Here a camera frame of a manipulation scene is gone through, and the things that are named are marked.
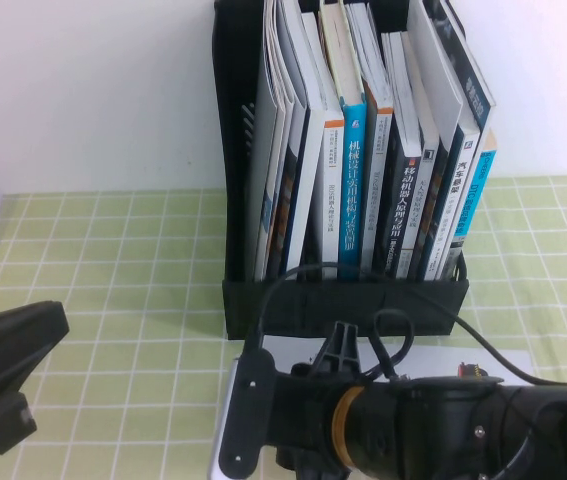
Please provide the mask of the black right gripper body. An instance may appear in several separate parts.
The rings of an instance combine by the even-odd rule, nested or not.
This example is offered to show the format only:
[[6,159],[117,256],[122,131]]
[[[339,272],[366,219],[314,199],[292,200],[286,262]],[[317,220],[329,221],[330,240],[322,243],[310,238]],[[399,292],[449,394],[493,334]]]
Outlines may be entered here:
[[347,479],[352,470],[337,459],[331,440],[334,409],[351,373],[307,369],[276,375],[273,397],[273,446],[278,466],[297,479]]

